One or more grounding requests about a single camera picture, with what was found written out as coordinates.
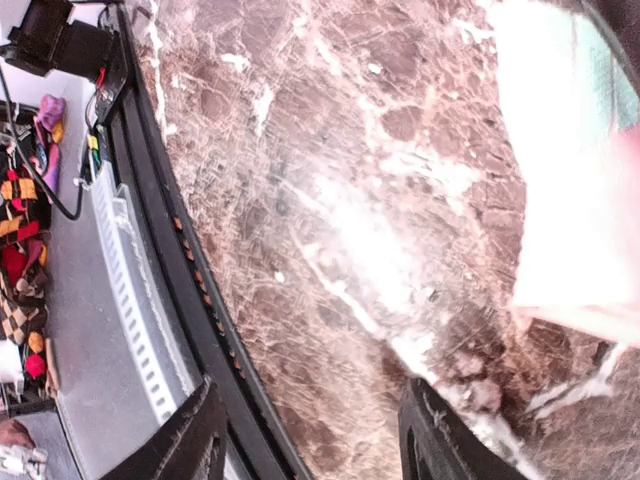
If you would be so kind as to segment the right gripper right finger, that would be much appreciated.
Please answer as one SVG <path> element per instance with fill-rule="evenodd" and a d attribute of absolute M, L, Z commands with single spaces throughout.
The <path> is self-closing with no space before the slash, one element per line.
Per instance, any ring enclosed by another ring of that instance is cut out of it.
<path fill-rule="evenodd" d="M 423 379 L 406 384 L 398 413 L 404 479 L 527 479 L 530 461 L 500 416 L 481 414 L 476 425 L 489 449 L 445 399 Z"/>

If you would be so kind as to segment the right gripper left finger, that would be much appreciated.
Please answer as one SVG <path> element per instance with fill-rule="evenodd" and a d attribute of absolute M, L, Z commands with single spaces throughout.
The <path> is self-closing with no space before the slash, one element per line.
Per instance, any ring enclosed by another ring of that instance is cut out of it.
<path fill-rule="evenodd" d="M 106 479 L 222 479 L 228 418 L 217 385 L 201 386 Z"/>

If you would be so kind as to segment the pink sock with green patches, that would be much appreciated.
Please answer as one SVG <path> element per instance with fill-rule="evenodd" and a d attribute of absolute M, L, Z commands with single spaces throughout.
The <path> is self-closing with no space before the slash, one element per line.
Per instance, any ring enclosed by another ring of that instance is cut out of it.
<path fill-rule="evenodd" d="M 503 1 L 491 12 L 505 127 L 526 186 L 511 306 L 639 343 L 639 7 Z"/>

